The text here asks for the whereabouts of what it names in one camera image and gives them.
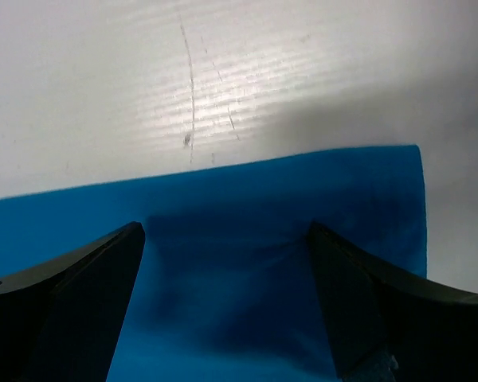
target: blue towel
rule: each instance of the blue towel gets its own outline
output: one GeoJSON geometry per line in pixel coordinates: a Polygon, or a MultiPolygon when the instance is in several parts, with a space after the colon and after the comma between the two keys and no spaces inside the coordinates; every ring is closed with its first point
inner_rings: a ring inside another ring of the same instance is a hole
{"type": "Polygon", "coordinates": [[[0,276],[130,220],[147,242],[110,382],[335,380],[304,243],[312,220],[426,273],[421,158],[397,146],[2,200],[0,276]]]}

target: glossy surface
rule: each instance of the glossy surface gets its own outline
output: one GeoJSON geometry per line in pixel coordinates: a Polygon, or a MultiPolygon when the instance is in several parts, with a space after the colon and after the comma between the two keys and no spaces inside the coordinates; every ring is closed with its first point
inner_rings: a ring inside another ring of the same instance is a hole
{"type": "Polygon", "coordinates": [[[478,291],[478,0],[0,1],[0,197],[406,142],[478,291]]]}

